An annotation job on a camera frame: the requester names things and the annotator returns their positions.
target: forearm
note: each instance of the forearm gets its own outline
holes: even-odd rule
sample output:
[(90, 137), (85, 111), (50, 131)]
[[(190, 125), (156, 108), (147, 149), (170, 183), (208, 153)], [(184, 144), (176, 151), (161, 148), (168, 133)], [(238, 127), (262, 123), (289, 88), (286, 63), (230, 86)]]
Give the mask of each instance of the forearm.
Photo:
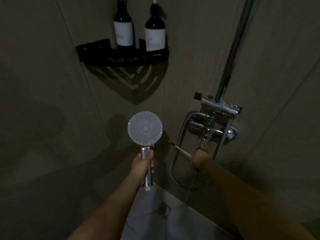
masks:
[(222, 192), (230, 215), (245, 240), (314, 239), (302, 226), (284, 218), (258, 190), (218, 163), (209, 161), (207, 171)]
[(69, 240), (120, 239), (139, 187), (138, 180), (129, 174), (110, 197), (78, 227)]

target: person's left hand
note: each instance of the person's left hand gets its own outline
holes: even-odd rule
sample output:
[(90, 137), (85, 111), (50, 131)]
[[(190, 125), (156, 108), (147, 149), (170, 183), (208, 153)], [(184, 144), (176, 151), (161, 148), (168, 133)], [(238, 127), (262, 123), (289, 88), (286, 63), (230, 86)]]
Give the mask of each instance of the person's left hand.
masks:
[(139, 153), (132, 162), (130, 174), (138, 180), (140, 185), (143, 185), (146, 173), (148, 171), (148, 165), (151, 162), (151, 167), (154, 167), (153, 151), (151, 150), (146, 158), (141, 159), (141, 153)]

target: floor drain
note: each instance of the floor drain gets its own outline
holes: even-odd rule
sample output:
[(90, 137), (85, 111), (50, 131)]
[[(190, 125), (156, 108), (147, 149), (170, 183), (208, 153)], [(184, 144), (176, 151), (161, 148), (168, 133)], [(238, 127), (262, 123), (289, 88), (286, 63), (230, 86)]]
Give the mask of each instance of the floor drain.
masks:
[(170, 213), (171, 208), (164, 202), (161, 202), (158, 206), (157, 213), (160, 215), (163, 219), (167, 219), (168, 215)]

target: person's left arm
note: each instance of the person's left arm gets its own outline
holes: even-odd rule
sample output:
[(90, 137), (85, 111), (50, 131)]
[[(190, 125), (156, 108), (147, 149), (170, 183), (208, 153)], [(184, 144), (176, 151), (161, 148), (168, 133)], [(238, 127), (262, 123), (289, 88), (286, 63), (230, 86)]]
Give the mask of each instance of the person's left arm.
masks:
[(130, 208), (142, 186), (148, 165), (153, 167), (153, 151), (145, 159), (138, 154), (129, 175), (120, 186), (84, 221), (68, 240), (120, 239)]

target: dark bottle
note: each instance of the dark bottle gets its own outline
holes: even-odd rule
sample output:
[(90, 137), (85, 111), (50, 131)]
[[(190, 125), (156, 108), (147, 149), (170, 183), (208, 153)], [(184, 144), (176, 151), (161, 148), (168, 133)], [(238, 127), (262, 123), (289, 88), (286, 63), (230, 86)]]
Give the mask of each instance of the dark bottle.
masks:
[(134, 47), (134, 29), (125, 1), (118, 0), (117, 8), (118, 12), (113, 18), (115, 37), (119, 50), (125, 51)]
[(162, 50), (166, 47), (166, 25), (160, 18), (160, 7), (153, 0), (151, 18), (146, 22), (146, 51)]

